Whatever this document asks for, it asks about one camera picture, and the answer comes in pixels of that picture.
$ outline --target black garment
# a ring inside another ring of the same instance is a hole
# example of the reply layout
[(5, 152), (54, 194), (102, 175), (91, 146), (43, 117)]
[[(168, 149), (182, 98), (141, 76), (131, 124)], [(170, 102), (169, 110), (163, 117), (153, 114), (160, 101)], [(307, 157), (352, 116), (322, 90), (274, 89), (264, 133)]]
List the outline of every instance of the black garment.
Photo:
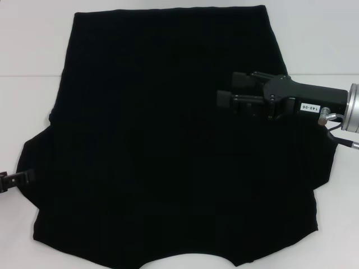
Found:
[(233, 71), (287, 73), (264, 6), (77, 13), (51, 126), (19, 161), (37, 172), (34, 239), (113, 268), (238, 266), (317, 230), (337, 145), (218, 111)]

